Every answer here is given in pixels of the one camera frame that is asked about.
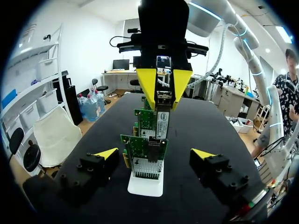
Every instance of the black chair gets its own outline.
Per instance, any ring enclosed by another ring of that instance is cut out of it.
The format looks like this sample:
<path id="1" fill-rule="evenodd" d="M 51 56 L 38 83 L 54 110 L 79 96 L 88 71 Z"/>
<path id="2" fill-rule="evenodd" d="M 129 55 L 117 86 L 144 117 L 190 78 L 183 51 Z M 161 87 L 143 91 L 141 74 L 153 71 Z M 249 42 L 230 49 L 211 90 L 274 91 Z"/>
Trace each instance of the black chair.
<path id="1" fill-rule="evenodd" d="M 39 164 L 41 159 L 41 150 L 37 144 L 33 144 L 31 140 L 28 141 L 30 147 L 26 150 L 23 165 L 28 172 L 32 172 Z"/>
<path id="2" fill-rule="evenodd" d="M 130 81 L 130 85 L 133 85 L 133 86 L 140 86 L 138 79 L 132 79 L 132 80 Z M 143 93 L 143 91 L 142 91 L 141 88 L 140 88 L 140 90 L 132 90 L 131 92 L 132 92 L 132 93 Z"/>
<path id="3" fill-rule="evenodd" d="M 97 90 L 97 91 L 101 91 L 102 93 L 104 93 L 103 91 L 104 90 L 107 90 L 108 89 L 108 86 L 107 85 L 102 85 L 102 86 L 99 86 L 99 87 L 97 87 L 97 83 L 98 83 L 98 80 L 96 79 L 96 78 L 94 78 L 93 80 L 92 80 L 92 83 L 93 83 L 93 87 Z M 109 100 L 109 99 L 105 99 L 105 105 L 106 104 L 110 104 L 111 103 L 111 100 Z"/>
<path id="4" fill-rule="evenodd" d="M 9 150 L 11 152 L 11 155 L 9 157 L 8 162 L 10 162 L 13 155 L 17 153 L 18 148 L 22 144 L 23 138 L 24 138 L 24 131 L 19 127 L 14 131 L 14 133 L 12 134 L 9 140 Z"/>
<path id="5" fill-rule="evenodd" d="M 15 155 L 20 147 L 23 146 L 22 140 L 24 138 L 24 131 L 21 128 L 17 128 L 14 133 L 12 134 L 10 141 L 9 141 L 9 149 L 11 151 L 11 156 L 9 157 L 9 161 L 11 160 L 12 156 Z M 29 140 L 30 147 L 26 150 L 23 159 L 24 168 L 28 172 L 32 172 L 39 164 L 39 160 L 41 159 L 41 150 L 38 145 L 33 144 L 31 140 Z"/>

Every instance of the bolt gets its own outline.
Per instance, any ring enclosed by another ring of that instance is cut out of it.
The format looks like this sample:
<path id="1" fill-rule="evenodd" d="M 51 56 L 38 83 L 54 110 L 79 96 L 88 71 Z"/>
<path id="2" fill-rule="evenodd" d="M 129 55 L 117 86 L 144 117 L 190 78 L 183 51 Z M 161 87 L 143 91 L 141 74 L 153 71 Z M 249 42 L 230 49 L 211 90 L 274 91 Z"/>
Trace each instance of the bolt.
<path id="1" fill-rule="evenodd" d="M 235 182 L 232 182 L 232 183 L 230 184 L 230 187 L 232 187 L 232 188 L 236 188 L 236 187 L 237 187 L 237 184 L 236 184 Z"/>

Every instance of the circuit board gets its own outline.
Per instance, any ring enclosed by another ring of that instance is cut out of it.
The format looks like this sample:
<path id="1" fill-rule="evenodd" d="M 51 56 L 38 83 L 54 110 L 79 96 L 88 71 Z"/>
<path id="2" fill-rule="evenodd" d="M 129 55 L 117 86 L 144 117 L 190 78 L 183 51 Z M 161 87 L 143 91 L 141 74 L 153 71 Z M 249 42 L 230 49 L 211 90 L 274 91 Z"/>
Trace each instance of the circuit board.
<path id="1" fill-rule="evenodd" d="M 148 100 L 146 99 L 146 97 L 142 97 L 141 100 L 144 102 L 143 109 L 148 110 L 148 111 L 152 111 L 152 109 L 150 107 L 150 104 L 149 104 Z"/>
<path id="2" fill-rule="evenodd" d="M 138 131 L 140 137 L 149 138 L 156 135 L 156 112 L 148 110 L 135 109 L 135 115 L 138 116 Z"/>
<path id="3" fill-rule="evenodd" d="M 158 180 L 168 140 L 121 135 L 121 141 L 126 143 L 123 153 L 126 166 L 132 169 L 134 176 Z"/>
<path id="4" fill-rule="evenodd" d="M 138 157 L 152 162 L 163 160 L 168 140 L 145 139 L 121 134 L 121 141 L 126 144 L 126 151 L 131 159 Z"/>

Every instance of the chair backrest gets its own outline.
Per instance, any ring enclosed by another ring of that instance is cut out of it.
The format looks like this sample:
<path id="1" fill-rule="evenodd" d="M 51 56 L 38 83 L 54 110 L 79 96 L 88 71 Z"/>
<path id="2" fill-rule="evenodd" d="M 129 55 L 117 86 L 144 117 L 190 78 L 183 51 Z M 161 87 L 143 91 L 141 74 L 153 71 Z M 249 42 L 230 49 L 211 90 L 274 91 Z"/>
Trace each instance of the chair backrest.
<path id="1" fill-rule="evenodd" d="M 96 78 L 94 78 L 92 80 L 93 86 L 95 86 L 95 89 L 97 88 L 96 84 L 98 83 L 98 80 Z"/>
<path id="2" fill-rule="evenodd" d="M 60 106 L 33 125 L 33 134 L 42 152 L 40 164 L 43 167 L 59 165 L 82 138 L 80 128 Z"/>
<path id="3" fill-rule="evenodd" d="M 9 140 L 9 149 L 13 155 L 15 155 L 20 147 L 24 138 L 24 131 L 20 127 L 17 128 Z"/>

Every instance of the white label sticker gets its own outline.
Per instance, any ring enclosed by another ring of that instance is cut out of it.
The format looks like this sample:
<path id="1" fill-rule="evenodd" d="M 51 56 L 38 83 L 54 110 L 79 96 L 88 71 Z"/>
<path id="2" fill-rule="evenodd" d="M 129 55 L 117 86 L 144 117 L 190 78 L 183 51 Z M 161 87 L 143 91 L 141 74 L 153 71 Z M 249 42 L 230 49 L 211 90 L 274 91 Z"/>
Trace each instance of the white label sticker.
<path id="1" fill-rule="evenodd" d="M 148 139 L 150 136 L 155 136 L 155 134 L 154 130 L 141 129 L 140 137 Z"/>
<path id="2" fill-rule="evenodd" d="M 158 112 L 157 118 L 157 139 L 166 139 L 167 128 L 168 128 L 168 120 L 169 120 L 169 112 Z"/>

